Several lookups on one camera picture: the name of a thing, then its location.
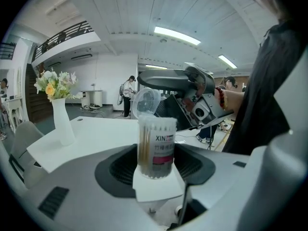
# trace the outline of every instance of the wooden wall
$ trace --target wooden wall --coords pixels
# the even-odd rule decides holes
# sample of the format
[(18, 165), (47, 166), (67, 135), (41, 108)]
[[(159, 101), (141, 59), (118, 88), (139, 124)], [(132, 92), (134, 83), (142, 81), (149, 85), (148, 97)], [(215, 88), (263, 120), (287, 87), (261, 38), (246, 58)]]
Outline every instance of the wooden wall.
[[(242, 86), (243, 86), (243, 83), (245, 86), (247, 86), (247, 82), (248, 82), (248, 79), (249, 79), (249, 76), (235, 76), (234, 77), (235, 80), (236, 80), (236, 83), (238, 85), (238, 88), (232, 88), (233, 91), (238, 91), (238, 92), (242, 92)], [(223, 78), (215, 78), (215, 86), (219, 86), (222, 82), (222, 79)]]

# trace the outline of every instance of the backpack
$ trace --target backpack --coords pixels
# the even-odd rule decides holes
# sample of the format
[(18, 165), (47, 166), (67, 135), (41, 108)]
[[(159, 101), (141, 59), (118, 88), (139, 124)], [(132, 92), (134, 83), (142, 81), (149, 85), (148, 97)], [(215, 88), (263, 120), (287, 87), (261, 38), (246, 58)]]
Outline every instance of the backpack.
[(124, 89), (124, 84), (125, 82), (120, 86), (120, 90), (119, 90), (119, 95), (123, 96), (123, 89)]
[(120, 105), (123, 102), (123, 89), (124, 89), (124, 84), (125, 83), (126, 83), (126, 81), (120, 86), (119, 96), (117, 98), (117, 105)]

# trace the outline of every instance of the label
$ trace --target label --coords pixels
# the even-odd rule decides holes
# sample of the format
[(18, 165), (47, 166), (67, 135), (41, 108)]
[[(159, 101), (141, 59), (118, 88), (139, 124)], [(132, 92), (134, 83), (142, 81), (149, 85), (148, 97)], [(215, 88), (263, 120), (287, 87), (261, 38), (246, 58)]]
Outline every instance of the label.
[(149, 166), (169, 173), (173, 163), (175, 132), (151, 130)]

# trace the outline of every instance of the railing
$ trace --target railing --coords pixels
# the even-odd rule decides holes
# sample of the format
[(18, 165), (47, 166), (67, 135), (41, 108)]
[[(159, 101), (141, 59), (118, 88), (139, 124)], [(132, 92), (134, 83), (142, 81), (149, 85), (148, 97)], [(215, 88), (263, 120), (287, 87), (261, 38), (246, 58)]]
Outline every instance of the railing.
[(59, 32), (58, 34), (52, 36), (50, 39), (46, 40), (42, 45), (38, 46), (34, 51), (32, 61), (50, 50), (52, 47), (61, 44), (71, 38), (89, 32), (93, 32), (93, 29), (87, 21), (83, 21), (76, 25), (70, 26), (69, 28)]
[(0, 59), (12, 60), (16, 43), (0, 43)]

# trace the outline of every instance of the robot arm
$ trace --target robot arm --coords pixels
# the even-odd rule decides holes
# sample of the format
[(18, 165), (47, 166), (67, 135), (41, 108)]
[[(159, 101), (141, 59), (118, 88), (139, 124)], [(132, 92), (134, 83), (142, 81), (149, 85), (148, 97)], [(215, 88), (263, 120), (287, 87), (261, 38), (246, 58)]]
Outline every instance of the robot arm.
[(178, 131), (215, 125), (233, 113), (220, 107), (214, 97), (214, 79), (200, 67), (146, 70), (137, 80), (152, 89), (175, 91), (160, 102), (155, 115), (176, 118)]

